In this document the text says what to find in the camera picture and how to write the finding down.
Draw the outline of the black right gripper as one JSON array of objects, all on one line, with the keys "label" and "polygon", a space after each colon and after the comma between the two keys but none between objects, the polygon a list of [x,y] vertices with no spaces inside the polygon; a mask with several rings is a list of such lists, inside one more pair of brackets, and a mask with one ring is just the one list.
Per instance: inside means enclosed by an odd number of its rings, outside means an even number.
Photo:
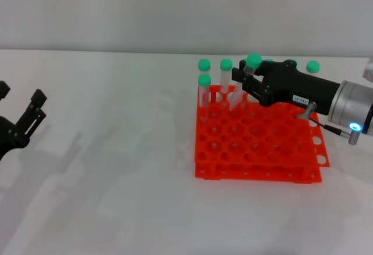
[{"label": "black right gripper", "polygon": [[238,68],[232,69],[231,78],[238,84],[231,96],[232,106],[237,106],[244,94],[248,93],[261,106],[286,102],[305,108],[310,102],[314,102],[317,113],[328,113],[340,87],[339,83],[300,72],[291,60],[262,62],[256,69],[256,75],[262,76],[262,81],[245,73],[246,70],[245,59],[240,60]]}]

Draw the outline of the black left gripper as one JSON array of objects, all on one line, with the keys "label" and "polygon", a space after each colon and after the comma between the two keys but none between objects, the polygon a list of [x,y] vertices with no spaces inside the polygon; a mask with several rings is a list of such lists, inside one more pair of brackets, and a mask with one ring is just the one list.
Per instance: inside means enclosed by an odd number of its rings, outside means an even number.
[{"label": "black left gripper", "polygon": [[[0,101],[4,99],[10,87],[0,80]],[[30,99],[30,104],[16,123],[12,123],[0,116],[0,160],[11,150],[25,148],[29,144],[29,138],[46,117],[41,109],[47,97],[37,89]]]}]

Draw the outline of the orange plastic test tube rack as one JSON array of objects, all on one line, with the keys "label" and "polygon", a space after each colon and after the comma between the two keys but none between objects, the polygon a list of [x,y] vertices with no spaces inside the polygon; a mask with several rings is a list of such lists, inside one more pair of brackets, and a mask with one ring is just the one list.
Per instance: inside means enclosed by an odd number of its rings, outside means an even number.
[{"label": "orange plastic test tube rack", "polygon": [[209,91],[209,106],[196,112],[197,178],[321,182],[321,168],[330,166],[322,130],[296,118],[301,108],[263,107],[245,94],[230,111],[218,85]]}]

